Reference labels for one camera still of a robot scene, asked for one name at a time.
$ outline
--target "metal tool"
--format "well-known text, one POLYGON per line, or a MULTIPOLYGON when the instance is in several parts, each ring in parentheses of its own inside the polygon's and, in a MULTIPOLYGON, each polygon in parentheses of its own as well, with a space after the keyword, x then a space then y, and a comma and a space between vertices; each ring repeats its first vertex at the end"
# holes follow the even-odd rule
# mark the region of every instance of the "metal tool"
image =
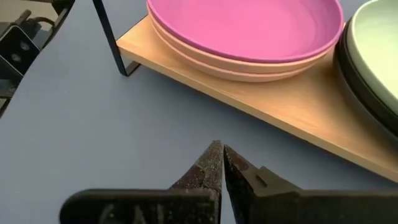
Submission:
POLYGON ((393 224, 397 191, 302 190, 213 142, 168 190, 86 190, 61 224, 220 223, 222 167, 237 224, 393 224))

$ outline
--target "stack of plates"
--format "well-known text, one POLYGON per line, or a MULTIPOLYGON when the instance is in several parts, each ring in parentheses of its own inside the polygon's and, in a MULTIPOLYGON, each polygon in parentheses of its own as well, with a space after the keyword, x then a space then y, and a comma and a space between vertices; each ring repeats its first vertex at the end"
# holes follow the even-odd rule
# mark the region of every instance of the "stack of plates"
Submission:
POLYGON ((160 40, 209 75, 269 82, 314 66, 343 31, 338 0, 147 0, 160 40))
POLYGON ((334 62, 348 102, 398 142, 398 1, 361 6, 336 45, 334 62))

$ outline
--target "pink plate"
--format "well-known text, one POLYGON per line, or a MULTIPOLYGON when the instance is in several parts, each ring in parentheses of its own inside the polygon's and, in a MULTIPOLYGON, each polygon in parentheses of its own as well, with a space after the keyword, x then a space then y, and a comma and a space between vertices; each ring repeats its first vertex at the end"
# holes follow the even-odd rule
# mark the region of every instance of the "pink plate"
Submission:
POLYGON ((155 30, 155 33, 159 37, 159 39, 174 53, 178 59, 182 62, 185 62, 188 65, 191 65, 193 68, 200 70, 204 73, 209 75, 213 75, 218 78, 222 78, 225 80, 232 80, 232 81, 240 81, 240 82, 271 82, 276 80, 285 79, 288 77, 292 77, 298 74, 303 73, 304 71, 308 70, 314 64, 307 65, 306 67, 296 69, 289 72, 282 72, 282 73, 267 73, 267 74, 258 74, 258 73, 244 73, 244 72, 235 72, 223 68, 218 68, 212 65, 208 65, 206 63, 200 62, 194 58, 185 55, 181 51, 177 50, 173 45, 168 43, 159 31, 156 29, 156 26, 152 23, 152 27, 155 30))
POLYGON ((343 30, 338 0, 147 0, 169 33, 235 60, 285 63, 331 47, 343 30))

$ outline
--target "peach plate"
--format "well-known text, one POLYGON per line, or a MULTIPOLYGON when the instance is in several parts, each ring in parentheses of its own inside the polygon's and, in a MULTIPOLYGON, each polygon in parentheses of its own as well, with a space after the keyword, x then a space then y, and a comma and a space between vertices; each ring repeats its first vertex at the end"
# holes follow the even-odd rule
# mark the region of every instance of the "peach plate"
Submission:
POLYGON ((314 64, 307 65, 306 67, 296 69, 293 71, 288 71, 288 72, 282 72, 282 73, 244 73, 244 72, 235 72, 235 71, 230 71, 222 68, 218 68, 212 65, 205 64, 203 62, 200 62, 194 58, 189 57, 188 55, 185 55, 178 49, 176 49, 174 46, 172 46, 170 43, 168 43, 163 36, 159 33, 157 30, 156 26, 153 23, 153 18, 151 18, 151 23, 152 27, 155 30, 155 33, 159 37, 159 39, 168 47, 172 50, 174 55, 178 57, 181 61, 189 64, 195 69, 198 69, 206 74, 213 75, 218 78, 222 78, 225 80, 232 80, 232 81, 239 81, 239 82, 271 82, 271 81, 276 81, 276 80, 281 80, 285 79, 288 77, 292 77, 298 74, 303 73, 304 71, 308 70, 314 64))
POLYGON ((156 28, 157 32, 165 39, 170 45, 177 49, 182 54, 194 58, 195 60, 201 61, 205 64, 216 66, 218 68, 232 70, 235 72, 243 73, 280 73, 294 71, 303 67, 314 65, 320 59, 322 59, 330 50, 334 48, 334 45, 326 49, 322 53, 296 62, 287 63, 256 63, 256 62, 243 62, 239 60, 233 60, 230 58, 224 58, 211 53, 199 50, 186 44, 185 42, 177 39, 172 34, 167 32, 153 17, 152 12, 147 6, 148 15, 152 21, 152 25, 156 28))

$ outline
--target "wooden board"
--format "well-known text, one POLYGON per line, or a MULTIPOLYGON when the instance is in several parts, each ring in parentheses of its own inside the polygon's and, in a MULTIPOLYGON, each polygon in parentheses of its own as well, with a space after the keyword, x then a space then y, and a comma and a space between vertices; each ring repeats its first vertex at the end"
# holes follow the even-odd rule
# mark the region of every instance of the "wooden board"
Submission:
POLYGON ((125 33, 122 54, 239 110, 398 182, 398 149, 366 128, 340 94, 331 54, 302 75, 271 83, 215 78, 180 63, 148 17, 125 33))

